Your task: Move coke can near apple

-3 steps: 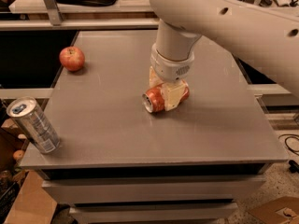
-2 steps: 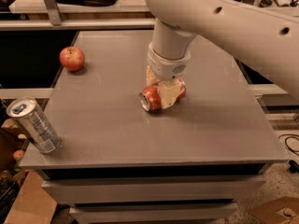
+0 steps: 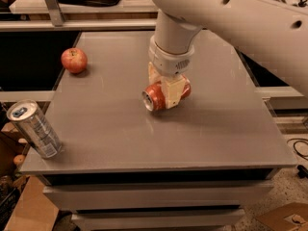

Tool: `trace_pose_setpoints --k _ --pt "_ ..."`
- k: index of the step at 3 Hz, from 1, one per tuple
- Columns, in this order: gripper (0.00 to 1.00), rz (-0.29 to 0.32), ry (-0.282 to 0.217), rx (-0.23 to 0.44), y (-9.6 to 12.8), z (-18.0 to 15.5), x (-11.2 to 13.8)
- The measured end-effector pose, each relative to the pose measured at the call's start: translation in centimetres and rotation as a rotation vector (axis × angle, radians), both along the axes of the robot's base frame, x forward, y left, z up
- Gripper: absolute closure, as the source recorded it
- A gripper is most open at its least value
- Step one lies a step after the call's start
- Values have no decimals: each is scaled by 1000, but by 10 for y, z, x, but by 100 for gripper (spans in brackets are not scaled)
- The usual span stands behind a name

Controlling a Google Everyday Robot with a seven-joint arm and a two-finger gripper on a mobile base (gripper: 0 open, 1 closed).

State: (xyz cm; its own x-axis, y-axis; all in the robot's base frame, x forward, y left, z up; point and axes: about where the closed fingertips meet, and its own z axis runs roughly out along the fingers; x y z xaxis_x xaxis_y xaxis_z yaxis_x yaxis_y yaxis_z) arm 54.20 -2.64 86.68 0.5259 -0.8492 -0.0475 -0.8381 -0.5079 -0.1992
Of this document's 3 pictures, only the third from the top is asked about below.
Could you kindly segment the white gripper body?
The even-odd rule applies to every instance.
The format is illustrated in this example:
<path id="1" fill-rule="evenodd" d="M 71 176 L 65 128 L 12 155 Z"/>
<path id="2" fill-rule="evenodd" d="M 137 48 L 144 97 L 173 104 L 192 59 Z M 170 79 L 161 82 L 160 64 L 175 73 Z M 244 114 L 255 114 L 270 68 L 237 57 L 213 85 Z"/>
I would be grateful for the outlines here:
<path id="1" fill-rule="evenodd" d="M 151 37 L 149 44 L 149 61 L 153 63 L 157 71 L 163 76 L 176 76 L 188 70 L 194 47 L 191 46 L 189 51 L 184 54 L 170 54 L 162 50 Z"/>

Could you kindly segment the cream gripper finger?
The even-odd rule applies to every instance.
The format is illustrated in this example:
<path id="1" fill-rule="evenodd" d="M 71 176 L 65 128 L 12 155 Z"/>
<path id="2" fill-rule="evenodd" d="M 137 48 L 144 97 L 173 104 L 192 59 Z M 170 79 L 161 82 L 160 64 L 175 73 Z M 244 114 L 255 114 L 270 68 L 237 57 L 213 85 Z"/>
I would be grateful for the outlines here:
<path id="1" fill-rule="evenodd" d="M 161 90 L 165 97 L 167 109 L 171 109 L 179 104 L 185 85 L 186 78 L 183 75 L 161 78 Z"/>
<path id="2" fill-rule="evenodd" d="M 152 62 L 148 63 L 148 80 L 150 85 L 161 81 L 161 74 L 157 71 Z"/>

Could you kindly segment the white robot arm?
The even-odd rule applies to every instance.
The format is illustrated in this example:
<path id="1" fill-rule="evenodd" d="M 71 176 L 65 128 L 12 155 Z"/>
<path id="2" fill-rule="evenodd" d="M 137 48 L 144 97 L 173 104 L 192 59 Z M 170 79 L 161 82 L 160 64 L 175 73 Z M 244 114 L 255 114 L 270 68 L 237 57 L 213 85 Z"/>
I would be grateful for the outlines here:
<path id="1" fill-rule="evenodd" d="M 308 94 L 308 13 L 273 0 L 152 0 L 158 7 L 149 58 L 163 77 L 189 67 L 193 38 L 206 28 Z"/>

